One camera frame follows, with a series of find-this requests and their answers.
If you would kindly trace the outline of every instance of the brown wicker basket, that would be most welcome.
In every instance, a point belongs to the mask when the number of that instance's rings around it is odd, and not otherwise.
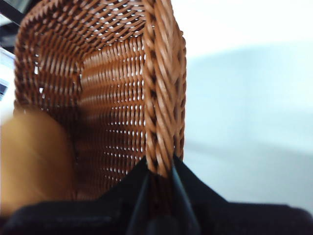
[[[144,156],[164,177],[182,158],[185,53],[169,0],[42,0],[24,18],[15,109],[41,109],[68,131],[77,199]]]

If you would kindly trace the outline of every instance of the basket handle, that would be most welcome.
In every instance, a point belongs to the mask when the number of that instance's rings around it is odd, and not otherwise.
[[[181,49],[184,40],[170,0],[143,0],[143,3],[146,158],[150,171],[167,177],[174,153],[182,155],[179,142],[183,139],[185,73],[181,68],[185,67],[185,60],[184,64],[179,62],[178,51],[184,51]]]

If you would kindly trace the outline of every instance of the woven rattan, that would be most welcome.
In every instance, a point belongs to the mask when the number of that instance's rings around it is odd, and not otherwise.
[[[169,0],[42,0],[15,55],[15,109],[41,109],[68,131],[77,199],[144,156],[164,177],[182,158],[185,41]]]

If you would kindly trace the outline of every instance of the white surface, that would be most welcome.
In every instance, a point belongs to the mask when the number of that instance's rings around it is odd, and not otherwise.
[[[185,163],[230,201],[313,213],[313,1],[173,0]]]

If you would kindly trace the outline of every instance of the blurry orange object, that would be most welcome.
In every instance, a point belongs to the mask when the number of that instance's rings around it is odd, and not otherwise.
[[[27,112],[1,127],[1,216],[49,200],[70,199],[73,156],[61,126],[43,112]]]

